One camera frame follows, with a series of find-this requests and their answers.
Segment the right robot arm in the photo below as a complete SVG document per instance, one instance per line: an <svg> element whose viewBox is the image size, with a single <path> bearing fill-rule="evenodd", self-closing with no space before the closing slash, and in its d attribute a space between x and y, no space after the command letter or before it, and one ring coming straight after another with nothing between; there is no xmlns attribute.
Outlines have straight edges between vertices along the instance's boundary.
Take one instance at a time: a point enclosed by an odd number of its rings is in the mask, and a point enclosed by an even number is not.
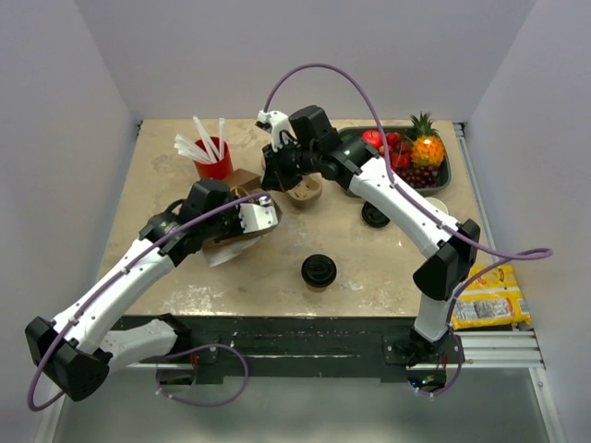
<svg viewBox="0 0 591 443"><path fill-rule="evenodd" d="M320 174L394 222L425 257L413 275L421 292L419 313L408 338L393 348L409 366L433 362L450 335L454 293L475 264L479 226L440 213L395 177L390 164L365 140L341 138L317 105L292 115L261 111L256 125L271 136L262 151L263 189L287 191L305 176Z"/></svg>

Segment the brown paper coffee cup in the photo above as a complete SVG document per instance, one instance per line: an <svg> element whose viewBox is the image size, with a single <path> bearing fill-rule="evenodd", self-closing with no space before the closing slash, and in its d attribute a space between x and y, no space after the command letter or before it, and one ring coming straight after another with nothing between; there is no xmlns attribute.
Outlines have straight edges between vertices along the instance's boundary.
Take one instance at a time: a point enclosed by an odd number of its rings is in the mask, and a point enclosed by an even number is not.
<svg viewBox="0 0 591 443"><path fill-rule="evenodd" d="M306 281L307 288L314 293L322 293L331 286L330 281Z"/></svg>

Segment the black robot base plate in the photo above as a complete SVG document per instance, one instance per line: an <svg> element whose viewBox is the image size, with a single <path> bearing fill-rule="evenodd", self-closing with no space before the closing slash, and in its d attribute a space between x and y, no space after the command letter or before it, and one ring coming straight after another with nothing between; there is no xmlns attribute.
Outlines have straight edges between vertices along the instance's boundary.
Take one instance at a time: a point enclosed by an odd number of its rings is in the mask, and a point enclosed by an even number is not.
<svg viewBox="0 0 591 443"><path fill-rule="evenodd" d="M176 316L181 339L170 352L151 352L143 364L189 368L198 349L197 381L224 377L377 378L405 382L434 366L464 361L455 337L417 345L410 317Z"/></svg>

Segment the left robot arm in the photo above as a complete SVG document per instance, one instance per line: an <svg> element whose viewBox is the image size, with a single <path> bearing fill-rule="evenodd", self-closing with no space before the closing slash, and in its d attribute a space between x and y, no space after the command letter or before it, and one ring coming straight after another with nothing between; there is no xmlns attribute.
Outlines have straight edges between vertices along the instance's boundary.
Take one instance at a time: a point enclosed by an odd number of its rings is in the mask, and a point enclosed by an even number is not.
<svg viewBox="0 0 591 443"><path fill-rule="evenodd" d="M246 232L251 196L237 197L222 181L200 179L186 198L149 218L123 257L73 305L52 319L34 318L25 328L36 365L27 392L34 412L41 377L73 401L88 398L114 371L152 357L185 360L191 332L172 315L134 329L115 330L116 321L159 279L199 252L208 240Z"/></svg>

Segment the black coffee cup lid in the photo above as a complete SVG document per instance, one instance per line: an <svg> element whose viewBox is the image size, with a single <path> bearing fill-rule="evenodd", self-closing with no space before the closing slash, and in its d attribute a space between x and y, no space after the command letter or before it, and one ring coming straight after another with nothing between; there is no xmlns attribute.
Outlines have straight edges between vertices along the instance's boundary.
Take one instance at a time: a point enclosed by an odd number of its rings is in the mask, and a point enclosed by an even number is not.
<svg viewBox="0 0 591 443"><path fill-rule="evenodd" d="M300 273L304 282L330 281L333 283L337 276L337 267L330 257L314 254L303 261Z"/></svg>

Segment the brown paper bag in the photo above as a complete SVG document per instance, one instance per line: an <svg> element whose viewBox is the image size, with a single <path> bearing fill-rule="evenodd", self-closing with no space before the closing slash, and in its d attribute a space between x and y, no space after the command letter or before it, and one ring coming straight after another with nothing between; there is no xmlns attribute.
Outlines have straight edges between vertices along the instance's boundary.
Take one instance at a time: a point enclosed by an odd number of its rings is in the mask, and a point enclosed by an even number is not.
<svg viewBox="0 0 591 443"><path fill-rule="evenodd" d="M237 169L223 181L230 188L231 198L243 198L262 191L261 177L245 169ZM237 257L278 227L283 213L269 196L252 198L224 211L220 221L229 222L221 234L203 243L201 252L210 267Z"/></svg>

